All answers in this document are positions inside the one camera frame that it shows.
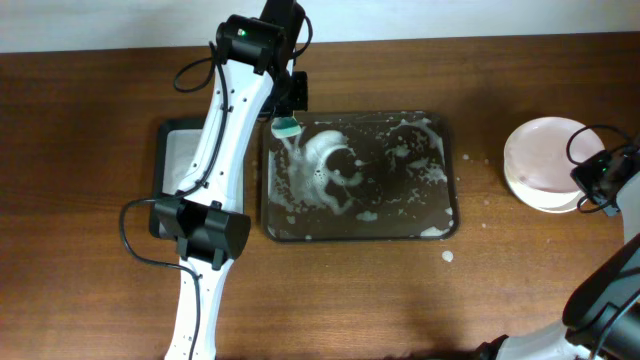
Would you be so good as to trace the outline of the green yellow sponge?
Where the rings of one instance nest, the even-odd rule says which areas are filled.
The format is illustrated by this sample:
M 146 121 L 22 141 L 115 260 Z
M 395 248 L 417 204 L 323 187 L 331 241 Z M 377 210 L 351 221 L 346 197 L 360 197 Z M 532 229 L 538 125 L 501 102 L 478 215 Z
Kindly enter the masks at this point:
M 294 116 L 276 117 L 271 122 L 271 133 L 276 139 L 295 137 L 302 128 Z

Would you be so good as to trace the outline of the white plate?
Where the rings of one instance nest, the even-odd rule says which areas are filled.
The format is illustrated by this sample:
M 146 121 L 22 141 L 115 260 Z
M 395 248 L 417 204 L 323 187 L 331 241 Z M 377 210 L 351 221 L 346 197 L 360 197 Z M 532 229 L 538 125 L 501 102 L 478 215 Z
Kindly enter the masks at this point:
M 601 139 L 589 129 L 570 141 L 583 128 L 584 124 L 562 117 L 528 121 L 508 137 L 504 148 L 505 162 L 514 164 L 522 171 L 542 171 L 544 166 L 565 166 L 570 176 L 579 163 L 604 149 Z

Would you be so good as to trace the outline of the cream plate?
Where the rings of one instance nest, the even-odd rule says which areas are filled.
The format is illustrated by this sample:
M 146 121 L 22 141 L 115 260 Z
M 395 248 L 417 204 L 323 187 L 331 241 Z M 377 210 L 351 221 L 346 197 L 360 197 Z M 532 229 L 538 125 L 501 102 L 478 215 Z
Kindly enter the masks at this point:
M 510 190 L 521 202 L 543 212 L 573 211 L 583 195 L 565 166 L 522 171 L 506 161 L 504 176 Z

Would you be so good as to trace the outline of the pale blue plate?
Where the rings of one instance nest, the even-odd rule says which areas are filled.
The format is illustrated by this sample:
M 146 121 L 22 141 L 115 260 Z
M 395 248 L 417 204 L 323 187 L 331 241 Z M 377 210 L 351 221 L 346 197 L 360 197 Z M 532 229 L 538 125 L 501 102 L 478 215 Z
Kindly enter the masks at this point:
M 562 214 L 577 209 L 578 201 L 584 195 L 582 191 L 554 193 L 534 189 L 513 175 L 507 165 L 503 166 L 504 176 L 511 192 L 524 204 L 538 211 Z

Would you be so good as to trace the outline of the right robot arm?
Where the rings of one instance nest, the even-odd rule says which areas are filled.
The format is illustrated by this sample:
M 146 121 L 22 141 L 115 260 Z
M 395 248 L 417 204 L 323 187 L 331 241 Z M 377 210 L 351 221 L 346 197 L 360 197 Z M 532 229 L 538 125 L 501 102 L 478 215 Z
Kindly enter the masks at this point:
M 569 298 L 562 319 L 525 336 L 480 345 L 473 359 L 639 357 L 639 149 L 604 151 L 571 171 L 587 198 L 623 219 L 623 246 Z

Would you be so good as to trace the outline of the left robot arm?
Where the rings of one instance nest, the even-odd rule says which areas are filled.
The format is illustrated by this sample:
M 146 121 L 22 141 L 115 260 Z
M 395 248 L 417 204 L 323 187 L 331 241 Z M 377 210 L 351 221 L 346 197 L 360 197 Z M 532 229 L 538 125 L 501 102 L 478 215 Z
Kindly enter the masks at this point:
M 280 17 L 232 15 L 211 43 L 207 77 L 213 94 L 191 164 L 175 192 L 154 210 L 177 242 L 181 274 L 169 359 L 213 359 L 225 280 L 251 228 L 238 190 L 254 124 L 265 104 L 277 105 L 291 87 L 296 42 L 310 20 L 302 8 Z

